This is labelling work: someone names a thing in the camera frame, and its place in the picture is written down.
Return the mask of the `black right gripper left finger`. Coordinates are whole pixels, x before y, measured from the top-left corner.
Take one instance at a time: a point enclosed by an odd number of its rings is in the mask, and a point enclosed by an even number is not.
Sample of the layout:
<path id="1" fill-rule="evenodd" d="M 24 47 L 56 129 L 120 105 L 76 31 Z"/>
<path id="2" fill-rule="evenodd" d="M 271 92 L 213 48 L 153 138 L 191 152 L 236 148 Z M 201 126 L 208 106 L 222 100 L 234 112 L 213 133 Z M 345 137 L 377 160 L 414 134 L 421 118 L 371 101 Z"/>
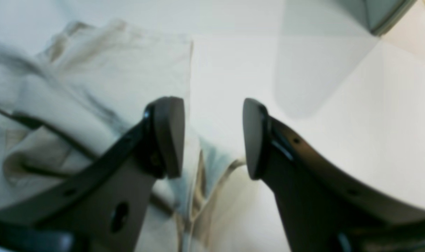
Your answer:
<path id="1" fill-rule="evenodd" d="M 11 252 L 132 252 L 158 179 L 181 176 L 182 98 L 161 97 L 102 157 L 62 184 L 0 209 Z"/>

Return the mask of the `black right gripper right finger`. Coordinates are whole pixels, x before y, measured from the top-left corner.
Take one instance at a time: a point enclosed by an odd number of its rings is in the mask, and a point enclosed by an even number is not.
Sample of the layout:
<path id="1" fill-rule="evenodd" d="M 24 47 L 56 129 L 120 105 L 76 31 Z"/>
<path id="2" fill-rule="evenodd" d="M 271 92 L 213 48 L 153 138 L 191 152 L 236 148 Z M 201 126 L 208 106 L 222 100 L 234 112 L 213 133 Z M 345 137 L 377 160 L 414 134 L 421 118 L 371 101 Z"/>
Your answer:
<path id="1" fill-rule="evenodd" d="M 425 252 L 425 210 L 387 196 L 321 156 L 246 98 L 249 177 L 273 192 L 292 252 Z"/>

